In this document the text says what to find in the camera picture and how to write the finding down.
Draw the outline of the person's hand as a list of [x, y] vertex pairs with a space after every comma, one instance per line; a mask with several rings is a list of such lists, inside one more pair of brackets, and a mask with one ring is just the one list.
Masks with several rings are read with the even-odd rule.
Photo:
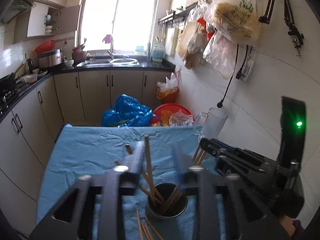
[[296, 230], [295, 226], [293, 225], [293, 219], [288, 216], [282, 216], [279, 218], [279, 222], [288, 235], [292, 237]]

